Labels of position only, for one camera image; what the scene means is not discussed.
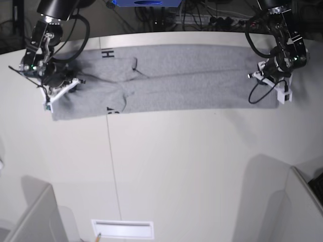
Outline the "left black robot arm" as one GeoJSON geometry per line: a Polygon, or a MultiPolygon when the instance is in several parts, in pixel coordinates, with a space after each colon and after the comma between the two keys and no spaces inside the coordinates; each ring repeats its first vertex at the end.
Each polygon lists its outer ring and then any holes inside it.
{"type": "Polygon", "coordinates": [[[266,59],[258,70],[260,81],[267,78],[274,83],[291,77],[295,69],[306,66],[307,49],[303,37],[295,23],[291,1],[258,1],[260,10],[246,23],[245,36],[251,49],[266,59]],[[260,22],[275,38],[276,46],[270,53],[260,52],[250,37],[251,24],[260,22]]]}

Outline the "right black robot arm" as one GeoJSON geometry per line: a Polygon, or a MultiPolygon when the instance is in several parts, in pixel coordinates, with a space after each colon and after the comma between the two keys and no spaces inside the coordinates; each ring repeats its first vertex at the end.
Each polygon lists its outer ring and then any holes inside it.
{"type": "Polygon", "coordinates": [[[91,6],[94,1],[40,1],[37,12],[41,14],[32,31],[26,52],[20,63],[18,73],[27,78],[37,78],[40,88],[48,88],[52,94],[54,89],[64,88],[76,81],[76,74],[68,69],[84,50],[89,36],[90,24],[79,14],[81,9],[91,6]],[[85,25],[85,37],[80,48],[66,59],[56,58],[55,47],[63,37],[62,21],[81,21],[85,25]]]}

